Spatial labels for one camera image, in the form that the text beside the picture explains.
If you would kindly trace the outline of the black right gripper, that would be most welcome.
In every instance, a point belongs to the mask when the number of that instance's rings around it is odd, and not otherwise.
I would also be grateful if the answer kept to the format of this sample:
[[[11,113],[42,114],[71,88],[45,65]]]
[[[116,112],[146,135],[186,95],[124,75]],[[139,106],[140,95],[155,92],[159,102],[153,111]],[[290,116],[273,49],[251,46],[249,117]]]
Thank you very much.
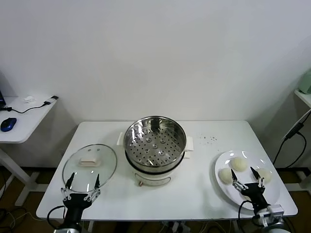
[[[232,185],[236,190],[238,190],[242,195],[249,197],[252,206],[254,208],[254,211],[260,211],[262,209],[266,209],[269,204],[267,203],[266,199],[263,196],[263,193],[265,191],[265,185],[264,185],[264,177],[261,177],[260,174],[252,167],[250,167],[256,181],[258,183],[241,183],[233,169],[231,169],[232,174]]]

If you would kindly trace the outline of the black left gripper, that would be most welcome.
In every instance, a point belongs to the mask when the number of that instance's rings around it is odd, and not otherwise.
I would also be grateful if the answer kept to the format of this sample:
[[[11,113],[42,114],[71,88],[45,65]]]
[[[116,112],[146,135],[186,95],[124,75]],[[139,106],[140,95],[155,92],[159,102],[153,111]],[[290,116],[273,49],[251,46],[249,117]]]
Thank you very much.
[[[61,188],[63,195],[63,204],[67,208],[65,215],[65,224],[77,224],[81,221],[83,211],[92,205],[92,201],[100,195],[100,175],[97,175],[94,189],[88,194],[72,193],[71,184],[74,179],[74,172],[65,183],[65,187]]]

